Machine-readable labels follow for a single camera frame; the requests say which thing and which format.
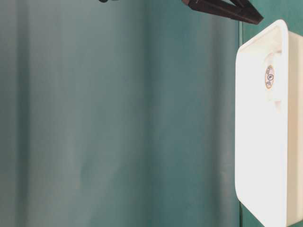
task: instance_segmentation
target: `white plastic bin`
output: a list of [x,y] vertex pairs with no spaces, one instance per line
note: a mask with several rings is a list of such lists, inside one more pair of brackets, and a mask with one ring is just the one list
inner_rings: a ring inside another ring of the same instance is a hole
[[265,226],[303,219],[303,37],[278,20],[238,50],[235,187]]

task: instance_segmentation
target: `white container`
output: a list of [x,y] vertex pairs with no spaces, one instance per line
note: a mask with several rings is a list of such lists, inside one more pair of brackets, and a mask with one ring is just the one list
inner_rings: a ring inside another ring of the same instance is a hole
[[303,37],[278,20],[238,50],[235,187],[265,226],[303,220]]

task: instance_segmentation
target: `green surface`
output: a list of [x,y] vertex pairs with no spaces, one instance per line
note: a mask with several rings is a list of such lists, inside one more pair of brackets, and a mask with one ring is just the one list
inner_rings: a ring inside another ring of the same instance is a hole
[[180,0],[2,0],[0,27],[0,226],[239,225],[237,22]]
[[[300,0],[251,0],[250,1],[262,14],[264,20],[259,25],[243,23],[243,42],[258,34],[264,28],[278,19],[283,19],[288,26],[288,30],[303,35],[303,1]],[[242,206],[242,227],[261,227],[256,218]],[[303,227],[300,222],[292,227]]]

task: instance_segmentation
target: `label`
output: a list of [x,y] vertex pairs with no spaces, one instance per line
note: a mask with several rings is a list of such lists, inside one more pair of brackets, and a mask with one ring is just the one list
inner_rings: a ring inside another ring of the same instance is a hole
[[275,71],[274,68],[270,65],[266,69],[265,73],[265,86],[267,89],[271,89],[274,84]]

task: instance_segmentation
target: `black clip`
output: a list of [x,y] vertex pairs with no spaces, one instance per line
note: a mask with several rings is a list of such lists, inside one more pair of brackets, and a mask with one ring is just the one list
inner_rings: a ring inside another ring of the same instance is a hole
[[108,0],[99,0],[99,1],[101,1],[101,2],[107,2]]
[[182,0],[192,10],[210,13],[233,20],[239,20],[257,25],[263,17],[249,0],[231,0],[229,4],[222,0]]

